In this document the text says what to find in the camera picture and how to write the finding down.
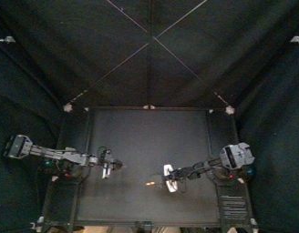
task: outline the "cable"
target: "cable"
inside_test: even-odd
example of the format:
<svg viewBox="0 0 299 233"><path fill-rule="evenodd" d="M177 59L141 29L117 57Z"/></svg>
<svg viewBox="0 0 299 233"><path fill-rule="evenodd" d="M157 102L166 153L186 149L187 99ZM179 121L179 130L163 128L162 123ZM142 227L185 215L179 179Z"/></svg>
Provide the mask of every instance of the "cable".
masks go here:
<svg viewBox="0 0 299 233"><path fill-rule="evenodd" d="M97 82L94 82L94 84L70 101L68 104L74 103L76 101L78 98L80 98L90 90L91 88L94 88L103 80L105 78L107 78L119 67L122 67L123 64L126 64L135 56L137 54L139 54L139 52L149 46L149 43L145 44L125 60L123 62L119 63L119 65L117 65L117 67L102 77L97 80Z"/></svg>
<svg viewBox="0 0 299 233"><path fill-rule="evenodd" d="M208 2L209 0L205 0L201 4L198 4L198 6L171 25L171 26L169 26L167 27L167 29L157 36L157 38L159 38L162 35L165 35L166 34L166 32L167 31L170 31L170 29L181 22L181 21L183 21L183 19L189 16L189 15L192 15L193 13L194 13L194 11L196 10L198 10L198 8L201 7L201 6L204 6L205 4L206 4L206 2Z"/></svg>

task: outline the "black curtain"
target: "black curtain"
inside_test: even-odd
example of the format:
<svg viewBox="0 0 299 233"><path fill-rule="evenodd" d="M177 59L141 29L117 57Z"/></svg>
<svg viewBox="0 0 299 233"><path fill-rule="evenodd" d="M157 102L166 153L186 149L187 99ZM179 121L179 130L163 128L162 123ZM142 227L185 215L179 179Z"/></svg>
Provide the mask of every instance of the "black curtain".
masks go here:
<svg viewBox="0 0 299 233"><path fill-rule="evenodd" d="M0 38L8 35L0 21ZM30 232L30 223L42 214L47 181L38 174L39 162L2 156L7 140L18 134L40 146L56 146L63 114L42 79L20 44L0 43L0 232Z"/></svg>
<svg viewBox="0 0 299 233"><path fill-rule="evenodd" d="M250 191L261 229L299 232L298 44L288 41L244 94L238 129L257 157Z"/></svg>

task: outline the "wire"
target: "wire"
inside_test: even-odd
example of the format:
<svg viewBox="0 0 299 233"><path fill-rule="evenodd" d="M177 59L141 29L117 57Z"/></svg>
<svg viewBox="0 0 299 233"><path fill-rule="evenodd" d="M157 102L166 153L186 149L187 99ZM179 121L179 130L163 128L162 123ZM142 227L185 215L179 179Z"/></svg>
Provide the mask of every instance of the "wire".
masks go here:
<svg viewBox="0 0 299 233"><path fill-rule="evenodd" d="M147 30L142 27L142 25L126 14L125 9L119 8L115 3L110 0L107 2L118 9L118 11L134 22L134 24L147 33Z"/></svg>
<svg viewBox="0 0 299 233"><path fill-rule="evenodd" d="M135 56L139 54L139 52L149 46L149 43L145 44L121 63L117 65L117 67L102 77L94 82L94 84L70 101L68 104L74 103L78 98L80 98L90 90L94 88L103 80L107 78L119 67L122 67L123 64L126 64Z"/></svg>
<svg viewBox="0 0 299 233"><path fill-rule="evenodd" d="M194 9L193 9L193 10L192 10L192 11L171 25L171 26L167 27L167 29L157 36L157 38L159 38L162 35L165 35L166 32L170 31L170 29L171 29L181 21L183 21L183 19L185 19L189 15L192 15L192 14L194 13L194 11L198 10L198 8L206 4L208 1L209 1L209 0L205 0L202 3L200 3L198 6L197 6L197 7L196 7L196 8L194 8Z"/></svg>

